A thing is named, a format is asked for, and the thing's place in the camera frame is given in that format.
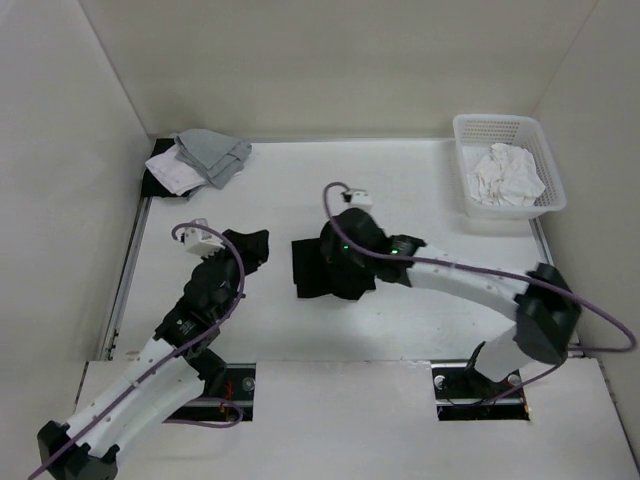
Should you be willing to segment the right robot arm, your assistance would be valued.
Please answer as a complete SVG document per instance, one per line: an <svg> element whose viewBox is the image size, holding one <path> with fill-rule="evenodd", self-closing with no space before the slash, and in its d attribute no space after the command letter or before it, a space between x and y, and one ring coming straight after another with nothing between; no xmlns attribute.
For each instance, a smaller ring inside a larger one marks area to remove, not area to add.
<svg viewBox="0 0 640 480"><path fill-rule="evenodd" d="M532 362L556 367L569 353L569 342L581 315L569 299L559 271L540 263L523 274L473 266L409 235L384 233L359 208L349 208L326 222L320 252L332 274L356 274L413 289L446 293L489 308L513 325L477 346L464 370L473 394L489 394L513 371Z"/></svg>

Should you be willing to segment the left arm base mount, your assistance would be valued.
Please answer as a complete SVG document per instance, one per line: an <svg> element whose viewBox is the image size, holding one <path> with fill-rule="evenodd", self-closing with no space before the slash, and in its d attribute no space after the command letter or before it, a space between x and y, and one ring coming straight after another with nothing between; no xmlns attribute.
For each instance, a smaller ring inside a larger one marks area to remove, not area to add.
<svg viewBox="0 0 640 480"><path fill-rule="evenodd" d="M207 380L203 393L179 408L168 422L204 422L222 425L235 422L239 416L234 403L242 411L242 422L253 420L256 391L255 364L229 364L224 373Z"/></svg>

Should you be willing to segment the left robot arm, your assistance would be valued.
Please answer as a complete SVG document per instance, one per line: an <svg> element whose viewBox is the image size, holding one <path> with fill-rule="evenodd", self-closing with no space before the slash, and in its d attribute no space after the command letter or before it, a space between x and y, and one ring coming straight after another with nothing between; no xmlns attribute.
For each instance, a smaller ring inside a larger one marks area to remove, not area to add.
<svg viewBox="0 0 640 480"><path fill-rule="evenodd" d="M128 369L89 406L41 428L36 472L113 479L132 448L178 409L219 395L227 365L209 346L242 298L246 273L241 256L228 248L198 265Z"/></svg>

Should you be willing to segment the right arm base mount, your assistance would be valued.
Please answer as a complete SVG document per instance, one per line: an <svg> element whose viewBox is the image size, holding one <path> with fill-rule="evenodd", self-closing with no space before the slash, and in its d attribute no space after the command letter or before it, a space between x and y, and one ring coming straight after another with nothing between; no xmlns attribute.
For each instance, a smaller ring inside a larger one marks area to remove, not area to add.
<svg viewBox="0 0 640 480"><path fill-rule="evenodd" d="M440 421L529 421L529 409L521 388L519 370L494 382L478 373L475 361L484 343L468 360L431 364L431 375Z"/></svg>

